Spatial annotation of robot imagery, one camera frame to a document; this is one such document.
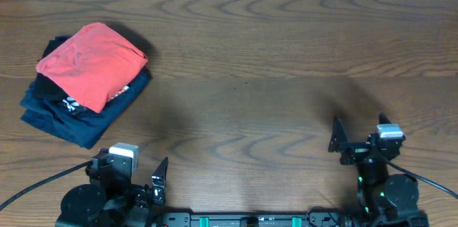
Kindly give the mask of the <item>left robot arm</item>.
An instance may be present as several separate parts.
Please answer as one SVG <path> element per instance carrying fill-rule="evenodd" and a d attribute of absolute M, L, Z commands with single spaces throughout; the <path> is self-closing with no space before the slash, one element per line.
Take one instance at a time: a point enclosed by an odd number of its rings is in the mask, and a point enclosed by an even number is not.
<path fill-rule="evenodd" d="M 55 226 L 163 226 L 169 160 L 158 165 L 150 185 L 132 183 L 136 163 L 134 148 L 101 149 L 85 168 L 89 183 L 63 197 Z"/>

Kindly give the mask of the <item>red orange t-shirt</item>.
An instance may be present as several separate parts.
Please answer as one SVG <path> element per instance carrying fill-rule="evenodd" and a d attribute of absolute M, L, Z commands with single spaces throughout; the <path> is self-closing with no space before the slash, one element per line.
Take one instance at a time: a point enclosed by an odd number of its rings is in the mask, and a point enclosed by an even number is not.
<path fill-rule="evenodd" d="M 80 105 L 100 113 L 147 62 L 144 52 L 106 24 L 97 22 L 82 27 L 41 59 L 36 71 Z"/>

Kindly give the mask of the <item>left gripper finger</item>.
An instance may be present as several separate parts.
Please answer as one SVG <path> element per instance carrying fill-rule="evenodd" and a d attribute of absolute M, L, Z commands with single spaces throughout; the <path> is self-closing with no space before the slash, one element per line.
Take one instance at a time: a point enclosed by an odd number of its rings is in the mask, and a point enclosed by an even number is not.
<path fill-rule="evenodd" d="M 165 188 L 166 187 L 166 179 L 167 179 L 167 169 L 168 169 L 168 157 L 165 157 L 162 162 L 158 165 L 158 167 L 153 172 L 151 179 L 152 179 L 152 186 L 154 188 Z"/>
<path fill-rule="evenodd" d="M 164 206 L 166 204 L 165 186 L 153 186 L 152 192 L 152 204 L 154 206 Z"/>

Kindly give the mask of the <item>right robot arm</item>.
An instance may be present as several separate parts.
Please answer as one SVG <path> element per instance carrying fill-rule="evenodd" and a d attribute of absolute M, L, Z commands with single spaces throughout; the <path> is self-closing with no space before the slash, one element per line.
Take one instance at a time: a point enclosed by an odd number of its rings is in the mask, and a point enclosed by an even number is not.
<path fill-rule="evenodd" d="M 417 205 L 417 179 L 407 173 L 391 175 L 388 171 L 388 164 L 400 155 L 405 139 L 401 128 L 380 114 L 376 132 L 368 135 L 365 142 L 352 143 L 340 117 L 333 118 L 328 151 L 340 153 L 340 164 L 355 165 L 359 174 L 357 196 L 361 210 L 341 214 L 340 226 L 429 225 L 427 214 Z"/>

